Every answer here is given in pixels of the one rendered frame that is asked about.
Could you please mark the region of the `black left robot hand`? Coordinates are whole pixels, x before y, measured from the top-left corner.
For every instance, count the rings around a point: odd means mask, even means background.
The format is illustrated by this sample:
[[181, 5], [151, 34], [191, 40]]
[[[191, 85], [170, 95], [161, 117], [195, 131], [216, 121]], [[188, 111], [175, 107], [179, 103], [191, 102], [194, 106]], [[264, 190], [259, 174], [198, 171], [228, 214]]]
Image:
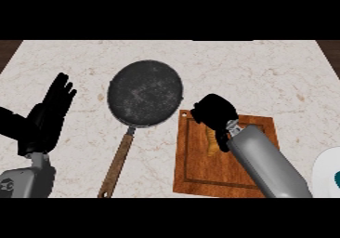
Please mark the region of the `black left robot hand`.
[[26, 117], [0, 107], [0, 134], [17, 141], [19, 156], [54, 149], [75, 94], [69, 76], [58, 73], [42, 102], [33, 105]]

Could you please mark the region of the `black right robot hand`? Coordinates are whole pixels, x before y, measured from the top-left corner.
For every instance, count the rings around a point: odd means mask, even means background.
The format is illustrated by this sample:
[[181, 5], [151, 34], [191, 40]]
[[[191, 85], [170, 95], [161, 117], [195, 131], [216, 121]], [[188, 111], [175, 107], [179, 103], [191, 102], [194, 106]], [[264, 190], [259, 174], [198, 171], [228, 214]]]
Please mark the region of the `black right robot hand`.
[[203, 123], [214, 131], [214, 140], [222, 152], [228, 152], [228, 121], [238, 119], [236, 111], [231, 103], [216, 94], [207, 94], [192, 104], [191, 117], [197, 124]]

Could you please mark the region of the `golden croissant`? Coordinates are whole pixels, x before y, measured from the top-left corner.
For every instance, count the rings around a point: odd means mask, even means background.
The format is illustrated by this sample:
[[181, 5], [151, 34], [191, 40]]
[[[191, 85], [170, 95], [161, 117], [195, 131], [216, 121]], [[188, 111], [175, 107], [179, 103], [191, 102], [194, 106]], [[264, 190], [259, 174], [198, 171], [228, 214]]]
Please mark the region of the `golden croissant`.
[[207, 156], [213, 156], [219, 151], [219, 146], [214, 139], [214, 131], [207, 127], [206, 128], [206, 137], [207, 137]]

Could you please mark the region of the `brown wooden cutting board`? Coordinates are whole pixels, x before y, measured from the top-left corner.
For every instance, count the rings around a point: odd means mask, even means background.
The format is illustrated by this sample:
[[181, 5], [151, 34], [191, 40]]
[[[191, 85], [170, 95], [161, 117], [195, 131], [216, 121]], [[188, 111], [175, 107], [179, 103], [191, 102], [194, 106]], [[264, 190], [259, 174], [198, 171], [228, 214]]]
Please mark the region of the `brown wooden cutting board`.
[[172, 191], [213, 197], [263, 197], [231, 152], [219, 150], [207, 156], [206, 128], [189, 111], [181, 110]]

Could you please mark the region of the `white plate with teal mark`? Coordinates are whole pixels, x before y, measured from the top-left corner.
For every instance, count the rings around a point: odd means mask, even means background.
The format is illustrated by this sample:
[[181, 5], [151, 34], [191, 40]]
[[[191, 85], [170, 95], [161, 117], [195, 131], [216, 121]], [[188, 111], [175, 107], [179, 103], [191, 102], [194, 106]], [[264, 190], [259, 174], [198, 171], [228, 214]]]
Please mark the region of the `white plate with teal mark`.
[[340, 147], [325, 149], [313, 162], [312, 196], [316, 198], [340, 198]]

